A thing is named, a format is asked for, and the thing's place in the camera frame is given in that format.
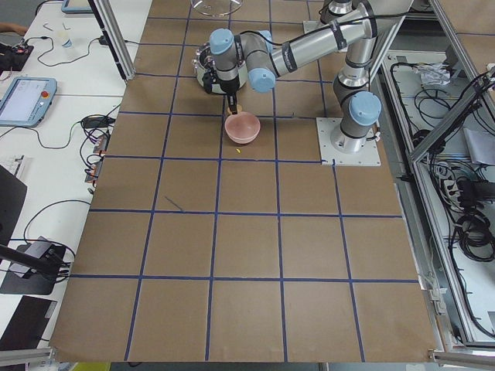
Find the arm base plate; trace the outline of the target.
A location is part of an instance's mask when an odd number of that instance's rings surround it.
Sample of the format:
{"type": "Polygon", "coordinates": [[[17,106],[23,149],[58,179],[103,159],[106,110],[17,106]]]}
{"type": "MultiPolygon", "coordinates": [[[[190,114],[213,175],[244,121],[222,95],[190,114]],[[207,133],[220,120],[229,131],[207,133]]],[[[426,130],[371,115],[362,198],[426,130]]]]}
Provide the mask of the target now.
{"type": "Polygon", "coordinates": [[[341,131],[341,121],[340,117],[316,119],[321,163],[336,166],[381,166],[377,141],[368,141],[374,134],[373,130],[369,128],[363,138],[349,138],[341,131]]]}
{"type": "Polygon", "coordinates": [[[303,26],[303,33],[307,34],[311,31],[314,31],[316,29],[319,29],[319,28],[326,26],[326,23],[321,22],[320,20],[318,20],[318,21],[309,20],[309,21],[304,21],[302,23],[302,26],[303,26]]]}

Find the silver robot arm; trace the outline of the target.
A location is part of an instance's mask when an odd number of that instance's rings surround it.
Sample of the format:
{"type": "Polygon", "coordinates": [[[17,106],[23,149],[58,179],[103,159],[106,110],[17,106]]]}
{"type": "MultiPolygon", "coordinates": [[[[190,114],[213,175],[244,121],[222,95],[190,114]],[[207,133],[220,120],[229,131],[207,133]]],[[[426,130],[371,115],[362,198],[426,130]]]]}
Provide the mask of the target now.
{"type": "Polygon", "coordinates": [[[266,32],[234,35],[229,29],[214,30],[209,39],[213,74],[226,95],[231,117],[241,116],[239,65],[247,67],[251,87],[267,93],[277,78],[344,49],[345,63],[333,83],[343,118],[330,137],[337,151],[358,153],[381,114],[379,98],[367,90],[377,37],[398,24],[410,8],[410,1],[326,1],[318,27],[276,49],[266,32]]]}
{"type": "Polygon", "coordinates": [[[334,19],[338,19],[353,11],[352,0],[325,0],[319,10],[321,25],[327,25],[334,19]]]}

